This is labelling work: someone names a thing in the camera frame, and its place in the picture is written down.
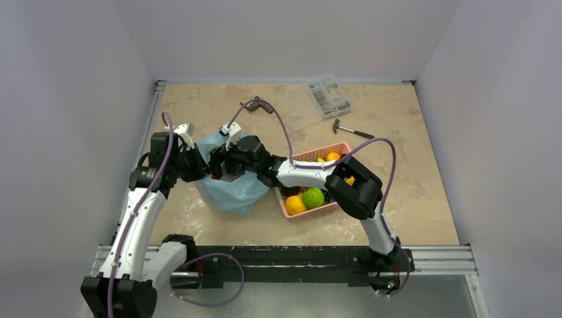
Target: green ball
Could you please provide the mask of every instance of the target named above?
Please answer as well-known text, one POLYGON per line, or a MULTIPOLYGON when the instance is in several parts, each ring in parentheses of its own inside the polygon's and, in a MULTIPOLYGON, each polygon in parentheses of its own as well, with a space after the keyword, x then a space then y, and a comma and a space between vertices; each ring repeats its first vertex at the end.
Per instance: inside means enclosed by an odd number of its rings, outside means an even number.
POLYGON ((309 209, 321 207, 324 204, 324 193, 317 187, 311 187, 302 194, 302 201, 309 209))

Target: beige countertop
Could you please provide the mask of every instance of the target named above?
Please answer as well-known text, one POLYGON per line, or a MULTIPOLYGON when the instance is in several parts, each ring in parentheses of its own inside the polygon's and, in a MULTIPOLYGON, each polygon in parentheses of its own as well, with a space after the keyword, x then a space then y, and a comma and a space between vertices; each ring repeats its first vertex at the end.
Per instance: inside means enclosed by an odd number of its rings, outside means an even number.
MULTIPOLYGON (((341 116, 341 125, 374 136, 386 136, 396 145, 396 177, 386 204, 386 216, 406 245, 458 244, 457 233, 420 105, 410 85, 342 85, 354 111, 341 116)), ((259 95, 279 106, 287 101, 300 107, 315 107, 305 85, 167 85, 162 110, 174 124, 191 122, 194 141, 216 131, 246 101, 259 95)), ((263 109, 243 111, 236 122, 245 132, 257 135, 268 151, 288 156, 288 147, 275 115, 263 109)), ((294 153, 299 154, 337 142, 354 148, 364 138, 332 132, 332 121, 320 121, 290 133, 294 153)), ((163 124, 156 125, 163 131, 163 124)), ((388 181, 392 157, 390 147, 371 144, 356 158, 388 181)), ((272 190, 248 215, 211 210, 194 184, 179 181, 170 192, 154 226, 151 244, 160 244, 170 233, 193 235, 198 245, 366 245, 367 237, 358 220, 342 210, 309 215, 296 220, 283 216, 272 190)))

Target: hammer head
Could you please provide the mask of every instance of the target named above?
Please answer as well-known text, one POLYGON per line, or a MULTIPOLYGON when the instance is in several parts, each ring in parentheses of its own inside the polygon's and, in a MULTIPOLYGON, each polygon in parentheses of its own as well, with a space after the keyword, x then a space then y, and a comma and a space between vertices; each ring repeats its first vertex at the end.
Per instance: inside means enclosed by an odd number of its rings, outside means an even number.
POLYGON ((337 134, 336 129, 338 129, 338 128, 339 128, 339 119, 336 118, 335 121, 334 121, 334 124, 332 125, 332 129, 334 130, 334 134, 337 134))

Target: cable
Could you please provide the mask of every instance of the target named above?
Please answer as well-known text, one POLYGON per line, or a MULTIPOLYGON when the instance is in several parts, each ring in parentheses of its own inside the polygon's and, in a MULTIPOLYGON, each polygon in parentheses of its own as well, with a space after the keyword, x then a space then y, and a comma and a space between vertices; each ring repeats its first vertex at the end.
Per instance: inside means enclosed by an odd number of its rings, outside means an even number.
MULTIPOLYGON (((170 127, 174 126, 174 125, 172 125, 172 118, 170 117, 170 114, 168 114, 167 111, 162 112, 162 121, 164 121, 165 125, 168 125, 168 123, 169 123, 170 127)), ((166 155, 164 156, 162 164, 158 168, 158 171, 156 172, 156 175, 152 179, 151 183, 148 185, 148 188, 143 193, 142 197, 140 197, 139 202, 137 202, 137 204, 135 205, 135 208, 133 208, 133 214, 131 215, 131 217, 129 217, 129 220, 127 221, 127 223, 125 224, 125 228, 123 229, 123 235, 121 235, 121 239, 119 239, 119 241, 117 242, 117 249, 115 250, 115 257, 113 259, 113 262, 115 263, 115 265, 111 267, 111 275, 109 276, 109 285, 107 286, 107 316, 108 316, 108 318, 113 318, 113 283, 115 281, 115 274, 117 273, 117 264, 119 263, 119 259, 121 257, 121 251, 123 250, 123 245, 125 243, 125 239, 127 238, 127 234, 129 233, 129 230, 131 229, 131 225, 133 224, 133 220, 139 214, 139 209, 141 209, 146 197, 152 191, 154 185, 157 183, 157 181, 162 176, 162 173, 164 172, 164 168, 166 167, 166 163, 168 162, 168 159, 170 158, 170 153, 172 151, 172 141, 173 140, 174 140, 174 130, 170 129, 170 138, 168 139, 168 147, 166 149, 166 155)))
POLYGON ((192 304, 197 305, 197 306, 202 306, 202 307, 219 307, 219 306, 231 303, 234 299, 236 299, 236 297, 238 297, 240 295, 240 293, 242 292, 242 289, 244 288, 245 277, 244 277, 244 268, 242 267, 242 264, 240 264, 240 262, 236 258, 234 258, 234 256, 228 255, 228 254, 225 254, 225 253, 209 253, 209 254, 194 258, 193 260, 190 260, 189 262, 186 262, 185 264, 181 265, 180 267, 189 266, 189 265, 193 264, 194 262, 198 262, 200 260, 203 260, 204 258, 208 258, 208 257, 211 257, 211 256, 227 257, 227 258, 231 259, 234 263, 236 263, 238 268, 240 268, 240 275, 241 275, 242 278, 241 278, 241 281, 240 281, 240 287, 238 287, 238 290, 236 291, 236 293, 232 297, 230 297, 229 299, 227 299, 225 301, 221 301, 219 303, 200 303, 198 301, 194 301, 194 300, 185 298, 184 296, 178 294, 178 292, 176 292, 174 290, 174 287, 172 286, 172 282, 170 282, 170 289, 172 290, 172 295, 176 296, 180 300, 183 300, 183 301, 188 302, 188 303, 192 303, 192 304))
MULTIPOLYGON (((240 115, 240 112, 246 107, 246 105, 248 105, 249 103, 252 103, 254 101, 263 103, 269 107, 271 107, 271 109, 273 110, 273 112, 275 113, 275 115, 277 116, 277 119, 279 120, 279 123, 281 124, 281 128, 283 129, 283 133, 285 134, 285 138, 287 139, 287 144, 289 146, 289 162, 291 163, 291 165, 293 165, 294 167, 297 168, 303 168, 303 169, 314 169, 314 170, 325 170, 325 169, 330 169, 332 167, 337 166, 338 164, 342 163, 344 160, 346 160, 349 156, 352 156, 354 154, 356 154, 358 151, 360 151, 361 149, 363 149, 366 145, 375 142, 375 141, 384 141, 386 142, 389 146, 390 149, 392 151, 392 168, 390 169, 390 176, 388 177, 388 185, 386 186, 386 189, 384 191, 384 195, 382 196, 382 200, 380 201, 380 214, 382 215, 384 213, 384 204, 386 203, 386 198, 388 197, 388 193, 390 192, 390 187, 392 186, 392 182, 394 181, 394 173, 396 172, 396 148, 394 147, 394 144, 392 143, 392 141, 388 138, 383 138, 383 137, 376 137, 376 138, 372 138, 367 140, 366 142, 362 143, 361 145, 359 145, 358 147, 356 147, 355 149, 353 149, 352 151, 350 151, 348 154, 346 154, 345 156, 341 157, 339 160, 328 164, 324 167, 322 166, 301 166, 299 164, 295 164, 293 161, 293 147, 291 145, 291 140, 289 138, 289 134, 287 133, 287 128, 285 127, 285 124, 283 123, 283 120, 281 119, 281 116, 279 115, 279 113, 277 112, 277 110, 275 109, 275 107, 273 107, 273 105, 271 105, 268 101, 265 101, 263 99, 250 99, 249 101, 247 101, 246 103, 243 103, 240 108, 238 108, 238 111, 236 111, 236 113, 234 114, 234 116, 232 117, 232 119, 229 121, 227 128, 230 127, 230 125, 232 125, 232 123, 234 123, 234 120, 236 119, 236 117, 238 117, 238 115, 240 115)), ((392 237, 392 233, 390 232, 390 229, 388 228, 388 225, 386 224, 386 221, 384 220, 384 218, 380 218, 381 222, 382 222, 382 226, 384 227, 384 230, 386 231, 386 234, 388 235, 388 237, 390 238, 390 240, 392 240, 392 242, 394 243, 394 246, 396 246, 400 252, 406 257, 406 260, 409 260, 409 256, 406 253, 406 251, 400 246, 400 244, 398 244, 398 242, 396 242, 396 240, 392 237)), ((406 271, 406 277, 404 278, 404 283, 400 285, 400 287, 394 291, 394 293, 392 294, 388 294, 388 297, 392 297, 396 294, 398 294, 400 291, 402 291, 402 289, 404 289, 404 287, 406 286, 406 284, 408 283, 408 279, 410 278, 410 271, 411 271, 411 266, 410 266, 410 262, 408 261, 408 270, 406 271)))

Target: hammer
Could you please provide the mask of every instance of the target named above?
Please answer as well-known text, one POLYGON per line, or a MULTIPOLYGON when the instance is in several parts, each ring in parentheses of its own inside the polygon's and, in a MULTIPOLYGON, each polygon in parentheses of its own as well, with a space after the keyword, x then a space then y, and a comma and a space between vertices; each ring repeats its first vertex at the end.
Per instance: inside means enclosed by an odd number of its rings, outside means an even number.
POLYGON ((359 136, 361 136, 361 137, 365 137, 365 138, 367 138, 367 139, 374 138, 374 136, 371 135, 371 134, 366 134, 366 133, 364 133, 364 132, 362 132, 362 131, 354 131, 353 129, 349 129, 349 128, 345 128, 345 127, 340 126, 340 125, 339 125, 339 119, 336 119, 336 120, 334 121, 334 124, 332 125, 332 129, 334 130, 334 134, 337 133, 336 129, 343 129, 344 131, 349 131, 350 133, 357 134, 357 135, 359 135, 359 136))

